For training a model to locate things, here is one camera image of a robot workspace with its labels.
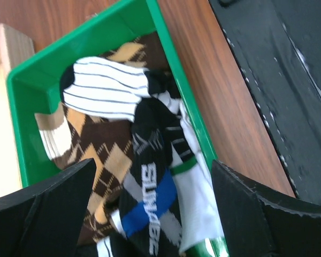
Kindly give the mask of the black blue sports sock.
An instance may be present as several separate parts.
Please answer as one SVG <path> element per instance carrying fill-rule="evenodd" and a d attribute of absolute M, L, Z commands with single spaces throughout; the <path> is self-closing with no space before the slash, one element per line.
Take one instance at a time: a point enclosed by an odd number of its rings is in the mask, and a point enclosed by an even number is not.
<path fill-rule="evenodd" d="M 146 71 L 149 96 L 136 106 L 131 127 L 134 160 L 119 198 L 120 220 L 137 256 L 178 256 L 182 225 L 172 170 L 195 163 L 180 126 L 173 77 Z"/>

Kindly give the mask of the wooden hanger rack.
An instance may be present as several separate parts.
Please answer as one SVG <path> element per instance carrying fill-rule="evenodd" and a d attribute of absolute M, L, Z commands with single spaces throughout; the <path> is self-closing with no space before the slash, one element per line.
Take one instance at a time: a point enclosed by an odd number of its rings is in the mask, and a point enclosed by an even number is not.
<path fill-rule="evenodd" d="M 22 188 L 6 79 L 13 68 L 34 54 L 30 37 L 0 24 L 0 197 Z"/>

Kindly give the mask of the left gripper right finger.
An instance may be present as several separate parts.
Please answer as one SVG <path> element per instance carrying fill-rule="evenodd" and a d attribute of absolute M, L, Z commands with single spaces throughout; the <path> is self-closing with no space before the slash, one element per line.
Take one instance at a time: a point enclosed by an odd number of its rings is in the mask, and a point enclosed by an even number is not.
<path fill-rule="evenodd" d="M 321 256 L 321 206 L 273 190 L 218 160 L 211 177 L 230 256 Z"/>

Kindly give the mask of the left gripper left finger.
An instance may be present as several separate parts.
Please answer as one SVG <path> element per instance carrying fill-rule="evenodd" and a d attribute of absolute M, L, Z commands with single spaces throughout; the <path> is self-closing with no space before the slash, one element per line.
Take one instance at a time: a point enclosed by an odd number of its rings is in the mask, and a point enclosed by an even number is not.
<path fill-rule="evenodd" d="M 95 172 L 86 159 L 0 197 L 0 256 L 74 256 Z"/>

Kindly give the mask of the green plastic bin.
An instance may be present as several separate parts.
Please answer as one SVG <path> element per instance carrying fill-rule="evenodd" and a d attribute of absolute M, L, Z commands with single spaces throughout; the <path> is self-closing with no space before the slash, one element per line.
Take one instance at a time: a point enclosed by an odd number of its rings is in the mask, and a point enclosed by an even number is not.
<path fill-rule="evenodd" d="M 179 165 L 171 172 L 182 225 L 178 256 L 229 256 L 211 179 L 211 143 L 156 1 L 117 2 L 9 74 L 7 89 L 22 184 L 30 186 L 65 170 L 48 158 L 35 119 L 36 114 L 57 110 L 63 71 L 80 58 L 97 57 L 154 32 L 181 96 L 180 126 L 195 156 L 195 163 Z M 76 256 L 137 256 L 120 220 L 123 182 L 115 199 L 117 208 L 111 213 L 114 230 L 94 244 L 80 246 L 77 242 Z"/>

